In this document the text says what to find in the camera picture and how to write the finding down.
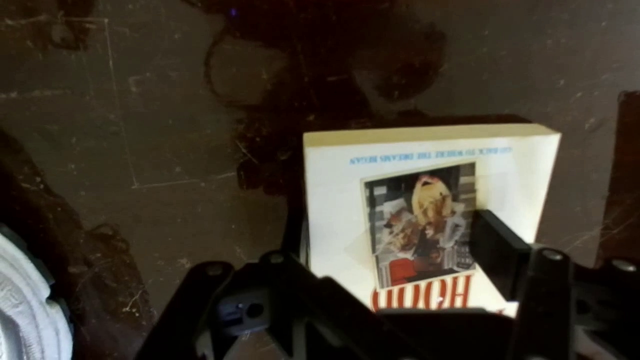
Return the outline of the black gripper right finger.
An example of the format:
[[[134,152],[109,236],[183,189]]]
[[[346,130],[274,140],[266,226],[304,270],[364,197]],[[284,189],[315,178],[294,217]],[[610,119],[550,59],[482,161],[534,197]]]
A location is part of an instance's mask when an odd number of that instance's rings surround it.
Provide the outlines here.
[[[492,210],[471,214],[470,248],[492,286],[515,300],[509,360],[640,360],[640,270],[597,269],[523,242]]]

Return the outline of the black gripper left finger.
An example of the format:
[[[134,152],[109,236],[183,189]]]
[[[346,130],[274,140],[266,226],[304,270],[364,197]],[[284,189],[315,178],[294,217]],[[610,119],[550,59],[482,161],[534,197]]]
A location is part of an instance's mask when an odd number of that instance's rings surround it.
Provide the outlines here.
[[[269,253],[236,270],[194,267],[135,360],[223,360],[231,346],[266,333],[285,360],[386,360],[398,335],[329,278]]]

